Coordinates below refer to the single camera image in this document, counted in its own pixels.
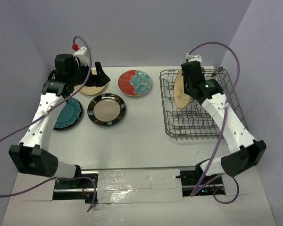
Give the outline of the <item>cream bird painted plate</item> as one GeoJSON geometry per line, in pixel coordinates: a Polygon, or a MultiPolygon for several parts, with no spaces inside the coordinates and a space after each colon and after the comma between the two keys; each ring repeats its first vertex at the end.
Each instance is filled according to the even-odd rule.
{"type": "MultiPolygon", "coordinates": [[[[92,78],[93,75],[96,75],[97,72],[95,69],[92,69],[92,73],[90,74],[89,76],[89,79],[92,78]]],[[[78,90],[80,88],[81,85],[77,85],[75,86],[75,91],[78,90]]],[[[96,87],[96,86],[84,86],[80,92],[84,95],[87,95],[87,96],[96,96],[98,95],[99,93],[101,93],[106,87],[108,86],[108,84],[106,84],[105,86],[102,86],[102,87],[96,87]]]]}

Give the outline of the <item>black rimmed cream plate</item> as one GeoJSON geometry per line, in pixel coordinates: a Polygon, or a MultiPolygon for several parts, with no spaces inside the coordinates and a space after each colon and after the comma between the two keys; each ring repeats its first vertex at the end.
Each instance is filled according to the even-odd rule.
{"type": "Polygon", "coordinates": [[[126,104],[124,100],[112,93],[96,96],[87,107],[89,119],[96,125],[111,127],[118,124],[125,116],[126,104]]]}

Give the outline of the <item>red and teal floral plate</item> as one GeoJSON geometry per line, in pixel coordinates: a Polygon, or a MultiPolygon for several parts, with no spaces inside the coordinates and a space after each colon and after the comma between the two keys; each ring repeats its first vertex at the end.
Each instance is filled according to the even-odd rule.
{"type": "Polygon", "coordinates": [[[140,70],[129,70],[118,78],[120,90],[131,97],[139,97],[147,94],[152,87],[151,77],[140,70]]]}

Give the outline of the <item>teal scalloped plate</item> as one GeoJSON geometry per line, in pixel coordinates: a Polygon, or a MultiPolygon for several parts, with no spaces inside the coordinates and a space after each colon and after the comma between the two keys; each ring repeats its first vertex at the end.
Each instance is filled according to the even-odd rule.
{"type": "Polygon", "coordinates": [[[80,121],[82,114],[82,104],[75,98],[69,99],[57,118],[54,130],[71,129],[80,121]]]}

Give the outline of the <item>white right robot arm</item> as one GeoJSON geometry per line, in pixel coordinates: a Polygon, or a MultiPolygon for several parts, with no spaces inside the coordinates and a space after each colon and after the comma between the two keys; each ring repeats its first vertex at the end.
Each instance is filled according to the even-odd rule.
{"type": "Polygon", "coordinates": [[[226,140],[230,153],[223,157],[197,164],[196,180],[206,184],[212,175],[227,174],[235,177],[256,166],[261,160],[266,144],[256,140],[241,123],[229,105],[227,95],[215,79],[206,80],[199,61],[181,65],[184,92],[197,100],[210,114],[226,140]]]}

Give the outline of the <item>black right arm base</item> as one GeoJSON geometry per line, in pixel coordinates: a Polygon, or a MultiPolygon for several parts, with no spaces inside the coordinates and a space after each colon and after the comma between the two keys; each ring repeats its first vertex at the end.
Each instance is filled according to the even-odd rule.
{"type": "MultiPolygon", "coordinates": [[[[181,166],[179,167],[179,174],[176,176],[180,179],[182,185],[183,197],[188,197],[194,190],[198,180],[202,175],[201,168],[198,166],[181,166]]],[[[213,192],[216,194],[225,195],[224,184],[221,177],[212,180],[217,174],[212,176],[205,176],[201,184],[198,186],[196,196],[211,196],[213,192]]]]}

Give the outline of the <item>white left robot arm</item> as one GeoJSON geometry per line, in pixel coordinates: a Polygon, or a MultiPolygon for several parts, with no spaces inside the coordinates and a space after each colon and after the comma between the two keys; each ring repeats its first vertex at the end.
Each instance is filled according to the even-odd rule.
{"type": "Polygon", "coordinates": [[[92,74],[90,65],[83,65],[82,60],[79,55],[56,56],[55,69],[50,72],[42,87],[41,99],[32,125],[19,144],[11,145],[8,151],[20,173],[66,178],[66,182],[74,188],[82,184],[80,166],[59,161],[49,153],[50,137],[57,118],[75,87],[103,87],[110,82],[100,62],[95,62],[96,74],[92,74]]]}

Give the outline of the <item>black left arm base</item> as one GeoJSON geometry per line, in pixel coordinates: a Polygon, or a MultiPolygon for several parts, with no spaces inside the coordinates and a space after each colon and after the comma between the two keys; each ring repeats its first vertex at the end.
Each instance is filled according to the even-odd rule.
{"type": "Polygon", "coordinates": [[[58,179],[54,185],[53,200],[84,200],[91,204],[94,196],[94,187],[89,179],[65,181],[58,179]]]}

